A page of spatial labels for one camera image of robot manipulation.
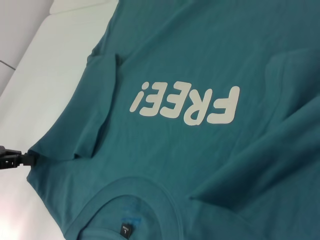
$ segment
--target teal t-shirt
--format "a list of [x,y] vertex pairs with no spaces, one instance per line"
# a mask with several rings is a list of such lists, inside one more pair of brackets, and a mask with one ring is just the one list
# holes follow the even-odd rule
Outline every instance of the teal t-shirt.
[[320,239],[320,1],[120,0],[28,181],[67,240]]

